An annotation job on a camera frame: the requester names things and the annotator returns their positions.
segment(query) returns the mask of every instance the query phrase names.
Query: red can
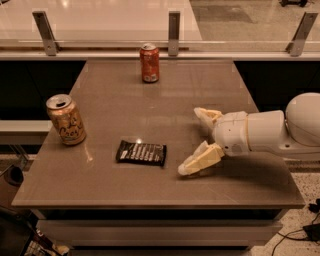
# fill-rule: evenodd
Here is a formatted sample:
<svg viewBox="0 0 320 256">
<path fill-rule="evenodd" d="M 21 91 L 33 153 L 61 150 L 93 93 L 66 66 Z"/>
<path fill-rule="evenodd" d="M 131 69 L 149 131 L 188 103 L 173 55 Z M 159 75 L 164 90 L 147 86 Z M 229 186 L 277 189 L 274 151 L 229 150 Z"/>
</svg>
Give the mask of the red can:
<svg viewBox="0 0 320 256">
<path fill-rule="evenodd" d="M 159 80 L 159 49 L 151 43 L 144 44 L 140 49 L 142 80 L 147 83 Z"/>
</svg>

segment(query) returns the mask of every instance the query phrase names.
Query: black package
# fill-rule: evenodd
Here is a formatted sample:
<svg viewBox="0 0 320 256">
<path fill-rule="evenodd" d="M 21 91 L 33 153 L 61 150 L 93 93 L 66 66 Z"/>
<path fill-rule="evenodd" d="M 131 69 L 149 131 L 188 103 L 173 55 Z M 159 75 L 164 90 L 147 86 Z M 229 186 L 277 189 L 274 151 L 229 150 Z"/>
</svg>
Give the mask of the black package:
<svg viewBox="0 0 320 256">
<path fill-rule="evenodd" d="M 117 151 L 118 163 L 164 166 L 167 146 L 160 144 L 132 143 L 122 140 Z"/>
</svg>

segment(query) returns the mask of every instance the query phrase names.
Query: cable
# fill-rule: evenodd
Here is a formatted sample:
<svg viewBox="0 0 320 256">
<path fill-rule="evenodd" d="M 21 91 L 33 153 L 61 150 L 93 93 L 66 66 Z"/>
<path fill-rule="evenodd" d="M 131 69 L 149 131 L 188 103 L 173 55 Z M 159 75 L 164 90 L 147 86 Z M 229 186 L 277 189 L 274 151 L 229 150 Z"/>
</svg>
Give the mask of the cable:
<svg viewBox="0 0 320 256">
<path fill-rule="evenodd" d="M 278 232 L 278 235 L 280 235 L 286 239 L 293 240 L 293 241 L 309 241 L 309 238 L 307 236 L 303 237 L 303 238 L 294 238 L 294 237 L 288 237 L 287 235 L 283 235 L 279 232 Z"/>
<path fill-rule="evenodd" d="M 289 235 L 291 235 L 291 234 L 293 234 L 293 233 L 298 233 L 298 232 L 300 232 L 300 231 L 303 231 L 303 229 L 299 229 L 299 230 L 296 230 L 296 231 L 292 231 L 292 232 L 284 235 L 283 238 L 282 238 L 282 239 L 275 245 L 275 247 L 273 248 L 271 256 L 274 255 L 274 252 L 275 252 L 276 248 L 282 243 L 282 241 L 283 241 L 284 239 L 288 238 Z"/>
</svg>

